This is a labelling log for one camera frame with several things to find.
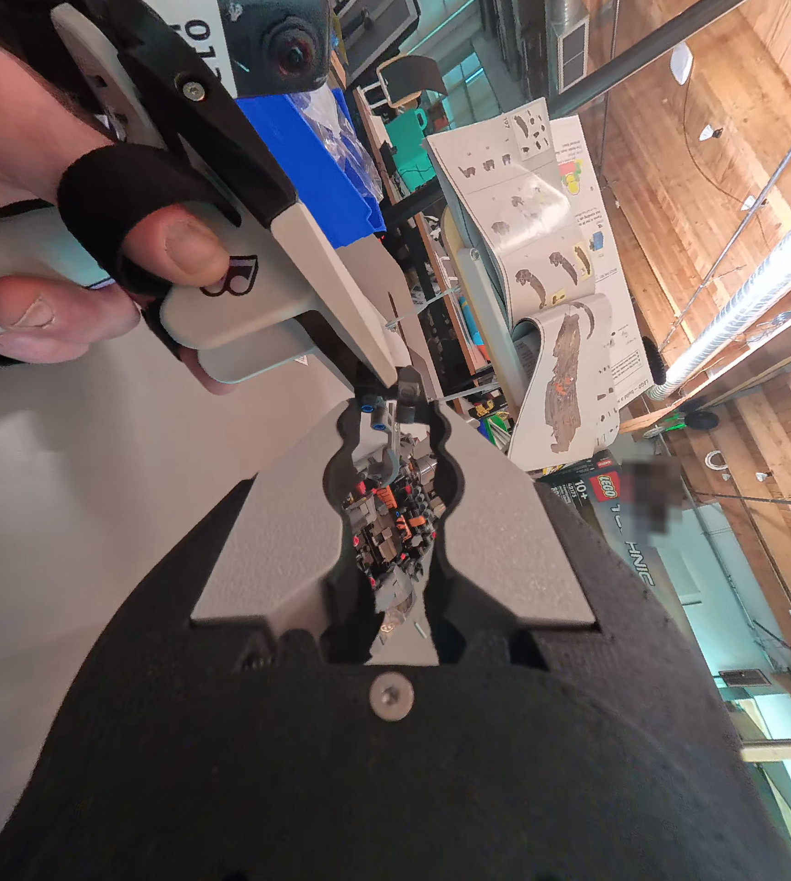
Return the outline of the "open instruction booklet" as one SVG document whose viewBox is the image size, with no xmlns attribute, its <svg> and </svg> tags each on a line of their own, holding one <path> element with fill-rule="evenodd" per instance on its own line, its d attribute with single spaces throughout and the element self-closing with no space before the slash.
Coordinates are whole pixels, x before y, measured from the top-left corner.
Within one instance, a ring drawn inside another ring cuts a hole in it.
<svg viewBox="0 0 791 881">
<path fill-rule="evenodd" d="M 536 477 L 590 458 L 653 377 L 579 117 L 540 99 L 425 149 L 529 380 L 508 459 Z"/>
</svg>

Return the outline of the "clear plastic bags pile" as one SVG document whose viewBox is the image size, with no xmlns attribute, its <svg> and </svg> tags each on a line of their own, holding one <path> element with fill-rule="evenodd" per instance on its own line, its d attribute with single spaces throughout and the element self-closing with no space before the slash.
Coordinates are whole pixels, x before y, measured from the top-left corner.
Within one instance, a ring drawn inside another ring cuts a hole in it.
<svg viewBox="0 0 791 881">
<path fill-rule="evenodd" d="M 384 195 L 382 181 L 353 126 L 344 91 L 324 84 L 313 92 L 289 97 L 338 168 L 353 180 L 357 192 L 379 204 Z"/>
</svg>

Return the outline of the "blue plastic storage bin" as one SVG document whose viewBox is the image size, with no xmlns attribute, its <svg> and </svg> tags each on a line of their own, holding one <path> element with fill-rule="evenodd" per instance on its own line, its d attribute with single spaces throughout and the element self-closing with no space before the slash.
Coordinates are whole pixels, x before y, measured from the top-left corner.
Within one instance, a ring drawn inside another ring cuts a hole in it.
<svg viewBox="0 0 791 881">
<path fill-rule="evenodd" d="M 236 102 L 334 248 L 385 231 L 379 204 L 357 192 L 289 95 L 239 97 Z"/>
</svg>

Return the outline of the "silver flexible duct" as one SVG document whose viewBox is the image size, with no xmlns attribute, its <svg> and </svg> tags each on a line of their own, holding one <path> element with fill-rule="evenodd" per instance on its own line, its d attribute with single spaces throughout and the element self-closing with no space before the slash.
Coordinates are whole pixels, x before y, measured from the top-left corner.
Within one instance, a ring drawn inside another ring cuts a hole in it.
<svg viewBox="0 0 791 881">
<path fill-rule="evenodd" d="M 646 396 L 653 401 L 670 396 L 790 291 L 791 230 L 667 369 L 664 383 L 647 391 Z"/>
</svg>

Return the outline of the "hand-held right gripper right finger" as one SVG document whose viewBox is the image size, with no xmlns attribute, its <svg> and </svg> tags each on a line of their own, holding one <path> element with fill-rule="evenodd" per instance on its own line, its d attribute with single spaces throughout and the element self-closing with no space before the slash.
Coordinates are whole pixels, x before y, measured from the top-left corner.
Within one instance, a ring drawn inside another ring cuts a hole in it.
<svg viewBox="0 0 791 881">
<path fill-rule="evenodd" d="M 441 431 L 436 475 L 449 477 L 449 466 L 456 481 L 436 545 L 445 621 L 466 640 L 595 625 L 534 481 L 445 404 L 434 402 L 430 418 Z"/>
</svg>

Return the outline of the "black car picture set box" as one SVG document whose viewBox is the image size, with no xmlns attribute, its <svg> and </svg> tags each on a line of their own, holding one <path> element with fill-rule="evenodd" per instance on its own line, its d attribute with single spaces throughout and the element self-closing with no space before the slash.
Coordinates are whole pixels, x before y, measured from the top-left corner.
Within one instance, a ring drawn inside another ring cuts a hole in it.
<svg viewBox="0 0 791 881">
<path fill-rule="evenodd" d="M 694 635 L 662 557 L 654 546 L 681 512 L 683 492 L 668 465 L 619 463 L 609 448 L 570 465 L 543 468 L 535 477 L 595 530 L 662 603 L 678 628 Z"/>
</svg>

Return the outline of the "grey toy brick car model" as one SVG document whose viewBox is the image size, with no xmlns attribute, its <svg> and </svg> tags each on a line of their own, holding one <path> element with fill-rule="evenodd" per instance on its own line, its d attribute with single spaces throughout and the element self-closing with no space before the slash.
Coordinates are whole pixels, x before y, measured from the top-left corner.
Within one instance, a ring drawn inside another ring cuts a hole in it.
<svg viewBox="0 0 791 881">
<path fill-rule="evenodd" d="M 400 442 L 398 466 L 388 482 L 383 467 L 390 448 L 382 446 L 354 463 L 357 480 L 343 503 L 357 569 L 382 616 L 371 656 L 403 625 L 426 637 L 419 609 L 446 511 L 434 488 L 437 460 L 430 437 L 402 434 Z"/>
</svg>

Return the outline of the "grey equipment case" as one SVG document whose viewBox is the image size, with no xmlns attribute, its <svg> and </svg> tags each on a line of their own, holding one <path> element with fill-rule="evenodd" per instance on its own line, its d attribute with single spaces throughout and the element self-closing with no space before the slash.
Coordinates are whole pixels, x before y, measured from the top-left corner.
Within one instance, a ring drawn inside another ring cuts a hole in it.
<svg viewBox="0 0 791 881">
<path fill-rule="evenodd" d="M 381 54 L 416 31 L 420 6 L 417 1 L 344 1 L 335 3 L 335 15 L 350 83 L 375 69 Z"/>
</svg>

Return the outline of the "grey toy brick panel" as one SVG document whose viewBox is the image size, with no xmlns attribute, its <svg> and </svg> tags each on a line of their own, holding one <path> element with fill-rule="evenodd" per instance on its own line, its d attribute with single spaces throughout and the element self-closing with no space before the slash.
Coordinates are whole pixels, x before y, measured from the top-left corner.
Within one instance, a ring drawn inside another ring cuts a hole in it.
<svg viewBox="0 0 791 881">
<path fill-rule="evenodd" d="M 355 412 L 357 442 L 352 461 L 364 468 L 377 487 L 392 484 L 401 469 L 402 435 L 417 420 L 428 417 L 428 400 L 421 374 L 411 366 L 396 369 L 395 384 L 385 387 L 360 364 L 356 373 Z"/>
</svg>

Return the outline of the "silver duct with vent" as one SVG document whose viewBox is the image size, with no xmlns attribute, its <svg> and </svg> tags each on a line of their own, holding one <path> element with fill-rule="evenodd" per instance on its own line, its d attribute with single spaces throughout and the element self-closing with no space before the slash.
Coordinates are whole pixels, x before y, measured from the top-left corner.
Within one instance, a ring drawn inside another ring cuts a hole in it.
<svg viewBox="0 0 791 881">
<path fill-rule="evenodd" d="M 550 1 L 546 25 L 553 82 L 556 94 L 563 94 L 588 74 L 588 7 L 582 1 Z"/>
</svg>

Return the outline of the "brown chair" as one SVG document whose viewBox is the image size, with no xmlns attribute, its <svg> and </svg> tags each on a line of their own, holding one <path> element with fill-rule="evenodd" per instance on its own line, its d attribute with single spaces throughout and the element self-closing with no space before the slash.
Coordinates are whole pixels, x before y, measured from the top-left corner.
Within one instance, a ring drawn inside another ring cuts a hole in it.
<svg viewBox="0 0 791 881">
<path fill-rule="evenodd" d="M 426 56 L 400 55 L 385 61 L 377 68 L 377 85 L 383 99 L 369 103 L 371 109 L 384 105 L 398 109 L 423 92 L 448 94 L 438 63 Z"/>
</svg>

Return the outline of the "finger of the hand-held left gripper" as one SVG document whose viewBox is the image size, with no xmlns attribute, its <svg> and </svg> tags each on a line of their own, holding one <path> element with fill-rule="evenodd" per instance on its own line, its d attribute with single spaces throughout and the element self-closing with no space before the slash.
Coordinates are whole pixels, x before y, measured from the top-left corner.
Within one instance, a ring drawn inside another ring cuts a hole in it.
<svg viewBox="0 0 791 881">
<path fill-rule="evenodd" d="M 325 323 L 356 356 L 357 366 L 370 369 L 387 388 L 395 384 L 399 345 L 302 203 L 288 207 L 270 229 L 243 207 L 239 226 L 209 204 L 189 207 L 231 260 L 214 285 L 175 285 L 159 304 L 159 339 L 176 354 L 192 350 L 197 360 L 199 348 L 295 318 L 313 338 Z"/>
<path fill-rule="evenodd" d="M 349 386 L 355 385 L 357 358 L 325 323 L 316 338 L 298 319 L 292 318 L 228 343 L 196 351 L 203 372 L 212 380 L 228 386 L 308 355 L 318 357 L 327 369 Z"/>
</svg>

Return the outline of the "person's left hand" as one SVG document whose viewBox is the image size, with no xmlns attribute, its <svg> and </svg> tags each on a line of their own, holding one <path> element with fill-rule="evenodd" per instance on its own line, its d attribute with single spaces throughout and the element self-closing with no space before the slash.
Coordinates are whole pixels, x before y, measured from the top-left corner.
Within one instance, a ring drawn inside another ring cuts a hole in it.
<svg viewBox="0 0 791 881">
<path fill-rule="evenodd" d="M 108 142 L 0 48 L 0 210 L 33 200 L 54 204 L 63 173 Z M 230 262 L 213 232 L 179 204 L 137 223 L 124 251 L 151 274 L 192 287 L 219 281 Z M 115 283 L 86 290 L 59 279 L 0 278 L 0 367 L 79 358 L 92 345 L 131 332 L 140 323 L 138 301 Z"/>
</svg>

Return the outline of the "black metal pole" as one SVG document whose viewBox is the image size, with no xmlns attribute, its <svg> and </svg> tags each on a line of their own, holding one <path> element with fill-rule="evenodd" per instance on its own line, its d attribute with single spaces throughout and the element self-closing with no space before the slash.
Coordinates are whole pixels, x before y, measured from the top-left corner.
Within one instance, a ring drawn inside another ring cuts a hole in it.
<svg viewBox="0 0 791 881">
<path fill-rule="evenodd" d="M 565 92 L 548 101 L 551 119 L 572 115 L 588 102 L 643 70 L 697 32 L 742 5 L 742 1 L 698 1 L 646 35 L 628 50 L 614 56 Z"/>
</svg>

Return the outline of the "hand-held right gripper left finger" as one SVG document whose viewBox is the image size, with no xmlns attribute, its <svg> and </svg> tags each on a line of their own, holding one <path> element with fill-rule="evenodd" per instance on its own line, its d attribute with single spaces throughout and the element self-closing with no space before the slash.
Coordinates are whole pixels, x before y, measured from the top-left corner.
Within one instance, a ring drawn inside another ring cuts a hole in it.
<svg viewBox="0 0 791 881">
<path fill-rule="evenodd" d="M 342 551 L 343 522 L 323 486 L 343 444 L 338 402 L 261 470 L 198 599 L 196 624 L 260 622 L 269 633 L 323 633 L 331 623 L 323 579 Z"/>
</svg>

